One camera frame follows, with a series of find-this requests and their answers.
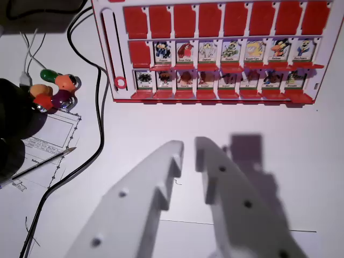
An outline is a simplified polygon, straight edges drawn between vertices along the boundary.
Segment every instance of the green bead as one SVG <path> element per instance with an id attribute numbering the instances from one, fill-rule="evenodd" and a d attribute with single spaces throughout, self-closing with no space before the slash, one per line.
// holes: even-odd
<path id="1" fill-rule="evenodd" d="M 43 69 L 40 73 L 41 78 L 46 82 L 55 82 L 56 77 L 59 75 L 57 72 L 49 69 Z"/>

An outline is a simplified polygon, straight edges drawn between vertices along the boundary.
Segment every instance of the white table surface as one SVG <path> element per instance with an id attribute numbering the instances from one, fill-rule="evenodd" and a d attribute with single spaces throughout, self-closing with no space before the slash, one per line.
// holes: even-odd
<path id="1" fill-rule="evenodd" d="M 34 43 L 40 44 L 39 34 Z M 87 19 L 73 33 L 73 42 L 88 59 L 104 66 L 96 25 Z M 234 134 L 260 134 L 263 173 L 274 178 L 277 197 L 292 230 L 317 231 L 321 257 L 342 257 L 344 239 L 344 29 L 314 105 L 287 108 L 265 105 L 105 104 L 105 147 L 80 176 L 53 193 L 43 207 L 36 237 L 40 248 L 31 257 L 63 257 L 102 195 L 149 153 L 169 140 L 185 144 L 182 178 L 162 219 L 212 223 L 203 201 L 201 175 L 195 172 L 194 138 L 206 136 L 228 146 Z M 19 83 L 26 47 L 19 35 L 0 38 L 0 77 Z M 48 34 L 37 54 L 48 68 L 74 74 L 82 81 L 72 112 L 82 116 L 77 150 L 64 162 L 71 172 L 97 149 L 99 133 L 94 105 L 97 70 L 70 48 L 66 34 Z M 44 83 L 31 64 L 34 83 Z M 101 92 L 105 88 L 102 75 Z"/>

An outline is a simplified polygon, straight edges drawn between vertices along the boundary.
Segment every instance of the red flip-up tile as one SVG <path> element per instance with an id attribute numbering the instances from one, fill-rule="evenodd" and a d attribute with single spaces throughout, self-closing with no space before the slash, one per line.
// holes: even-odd
<path id="1" fill-rule="evenodd" d="M 151 90 L 138 90 L 131 96 L 131 99 L 146 99 L 151 98 L 153 92 Z"/>
<path id="2" fill-rule="evenodd" d="M 157 90 L 153 98 L 170 98 L 173 96 L 171 90 Z"/>
<path id="3" fill-rule="evenodd" d="M 197 99 L 214 99 L 214 98 L 216 98 L 216 95 L 212 89 L 211 90 L 210 89 L 209 90 L 197 90 L 196 98 Z"/>
<path id="4" fill-rule="evenodd" d="M 129 41 L 129 52 L 133 68 L 149 68 L 151 52 L 145 41 Z"/>
<path id="5" fill-rule="evenodd" d="M 171 70 L 170 64 L 156 64 L 149 69 L 150 71 L 168 71 Z"/>
<path id="6" fill-rule="evenodd" d="M 291 71 L 296 70 L 297 68 L 321 69 L 324 68 L 324 66 L 321 64 L 313 64 L 313 62 L 293 62 L 293 65 L 290 67 Z"/>
<path id="7" fill-rule="evenodd" d="M 286 89 L 285 96 L 295 104 L 312 104 L 313 99 L 303 92 L 302 89 Z"/>
<path id="8" fill-rule="evenodd" d="M 198 30 L 200 37 L 218 37 L 221 26 L 221 10 L 216 3 L 199 5 Z"/>
<path id="9" fill-rule="evenodd" d="M 302 21 L 302 35 L 321 35 L 328 15 L 329 8 L 326 1 L 308 1 Z"/>
<path id="10" fill-rule="evenodd" d="M 276 21 L 276 35 L 295 35 L 301 13 L 302 8 L 298 1 L 281 2 Z"/>
<path id="11" fill-rule="evenodd" d="M 199 63 L 197 69 L 199 71 L 216 71 L 219 68 L 216 66 L 215 63 Z"/>
<path id="12" fill-rule="evenodd" d="M 171 37 L 171 13 L 167 6 L 150 6 L 149 23 L 153 39 Z"/>
<path id="13" fill-rule="evenodd" d="M 273 25 L 274 15 L 275 8 L 273 8 L 272 2 L 254 2 L 249 23 L 249 34 L 251 36 L 269 35 Z"/>
<path id="14" fill-rule="evenodd" d="M 192 70 L 194 69 L 193 63 L 178 63 L 174 66 L 175 70 Z"/>
<path id="15" fill-rule="evenodd" d="M 248 89 L 240 90 L 240 96 L 242 98 L 250 98 L 250 99 L 259 99 L 262 97 L 262 95 L 257 90 L 248 90 Z"/>
<path id="16" fill-rule="evenodd" d="M 264 66 L 265 69 L 274 69 L 275 71 L 293 71 L 291 66 L 288 66 L 288 62 L 269 62 Z"/>
<path id="17" fill-rule="evenodd" d="M 243 36 L 247 12 L 244 2 L 226 3 L 224 36 Z"/>
<path id="18" fill-rule="evenodd" d="M 285 95 L 281 93 L 280 90 L 273 90 L 273 89 L 262 89 L 262 96 L 266 99 L 275 99 L 275 100 L 281 100 L 285 99 Z"/>
<path id="19" fill-rule="evenodd" d="M 193 98 L 194 93 L 192 90 L 177 90 L 175 98 L 176 99 L 188 99 L 188 98 Z"/>
<path id="20" fill-rule="evenodd" d="M 196 29 L 196 12 L 190 4 L 174 6 L 174 31 L 176 38 L 193 38 Z"/>
<path id="21" fill-rule="evenodd" d="M 241 73 L 243 71 L 243 68 L 239 65 L 239 62 L 222 63 L 221 69 L 224 73 Z"/>
<path id="22" fill-rule="evenodd" d="M 239 98 L 235 90 L 218 90 L 217 95 L 219 98 Z"/>
<path id="23" fill-rule="evenodd" d="M 248 69 L 263 69 L 264 63 L 263 62 L 245 62 L 243 64 L 244 68 Z"/>
<path id="24" fill-rule="evenodd" d="M 147 15 L 142 12 L 141 7 L 124 7 L 124 20 L 130 39 L 147 38 Z"/>

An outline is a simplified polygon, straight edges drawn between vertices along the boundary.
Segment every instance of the pen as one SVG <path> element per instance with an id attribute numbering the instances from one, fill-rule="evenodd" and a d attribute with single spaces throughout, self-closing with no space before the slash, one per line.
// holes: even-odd
<path id="1" fill-rule="evenodd" d="M 40 166 L 42 166 L 42 165 L 48 163 L 49 161 L 52 161 L 52 160 L 54 160 L 54 159 L 57 159 L 58 157 L 67 155 L 68 153 L 72 152 L 72 151 L 75 150 L 75 149 L 76 149 L 76 147 L 72 147 L 72 148 L 65 149 L 63 152 L 57 153 L 57 154 L 51 156 L 49 159 L 43 160 L 42 162 L 40 162 L 40 163 L 38 163 L 38 164 L 32 166 L 31 168 L 28 168 L 28 169 L 26 169 L 26 170 L 24 170 L 24 171 L 18 173 L 17 175 L 12 176 L 10 179 L 8 179 L 8 180 L 6 180 L 6 181 L 4 181 L 4 182 L 2 182 L 2 183 L 0 184 L 0 189 L 1 189 L 1 188 L 4 188 L 6 185 L 12 183 L 14 180 L 19 179 L 19 178 L 21 178 L 21 177 L 23 177 L 23 176 L 25 176 L 25 175 L 28 175 L 29 173 L 31 173 L 32 171 L 34 171 L 36 168 L 38 168 L 38 167 L 40 167 Z"/>

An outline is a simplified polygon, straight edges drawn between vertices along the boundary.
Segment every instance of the black cable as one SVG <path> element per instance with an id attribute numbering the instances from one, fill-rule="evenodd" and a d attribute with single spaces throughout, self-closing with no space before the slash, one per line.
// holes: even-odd
<path id="1" fill-rule="evenodd" d="M 54 9 L 43 9 L 42 8 L 42 9 L 34 9 L 34 10 L 26 11 L 26 12 L 23 12 L 19 15 L 13 16 L 13 15 L 11 15 L 12 1 L 13 0 L 9 0 L 7 3 L 7 6 L 6 6 L 6 17 L 8 20 L 17 20 L 17 19 L 21 19 L 21 18 L 24 18 L 24 17 L 29 16 L 29 15 L 33 15 L 35 13 L 41 13 L 41 12 L 72 15 L 72 14 L 80 12 L 87 2 L 87 0 L 82 0 L 80 6 L 75 10 L 54 10 Z"/>
<path id="2" fill-rule="evenodd" d="M 89 167 L 94 161 L 95 159 L 99 156 L 99 154 L 102 152 L 103 147 L 104 147 L 104 126 L 103 126 L 103 121 L 101 118 L 101 114 L 99 111 L 99 85 L 101 82 L 101 74 L 102 71 L 104 71 L 104 68 L 98 66 L 97 64 L 89 61 L 88 59 L 86 59 L 82 54 L 79 53 L 79 51 L 75 48 L 72 40 L 71 40 L 71 30 L 72 27 L 74 26 L 74 24 L 79 20 L 80 16 L 83 15 L 84 13 L 86 13 L 87 11 L 91 10 L 92 7 L 88 7 L 85 10 L 83 10 L 82 12 L 80 12 L 75 19 L 72 21 L 72 23 L 69 25 L 68 30 L 67 30 L 67 39 L 68 42 L 70 44 L 70 46 L 72 47 L 72 49 L 74 50 L 74 52 L 81 58 L 83 59 L 85 62 L 87 62 L 88 64 L 94 66 L 97 68 L 98 70 L 98 77 L 97 77 L 97 84 L 96 84 L 96 113 L 97 113 L 97 120 L 98 120 L 98 126 L 99 126 L 99 132 L 101 135 L 101 142 L 99 144 L 98 150 L 92 155 L 92 157 L 90 157 L 84 164 L 82 164 L 81 166 L 79 166 L 77 169 L 75 169 L 73 172 L 71 172 L 69 175 L 67 175 L 64 179 L 62 179 L 61 181 L 59 181 L 58 183 L 54 184 L 51 188 L 49 188 L 43 195 L 41 201 L 39 202 L 38 208 L 36 210 L 35 216 L 33 218 L 30 230 L 27 234 L 27 237 L 25 239 L 25 243 L 23 245 L 23 248 L 20 252 L 20 258 L 23 258 L 24 255 L 25 257 L 28 256 L 29 251 L 30 251 L 30 246 L 31 246 L 31 242 L 37 227 L 37 223 L 38 223 L 38 219 L 42 210 L 42 207 L 46 201 L 46 199 L 58 188 L 60 188 L 61 186 L 65 185 L 66 183 L 68 183 L 70 180 L 72 180 L 73 178 L 75 178 L 76 176 L 78 176 L 85 168 Z"/>

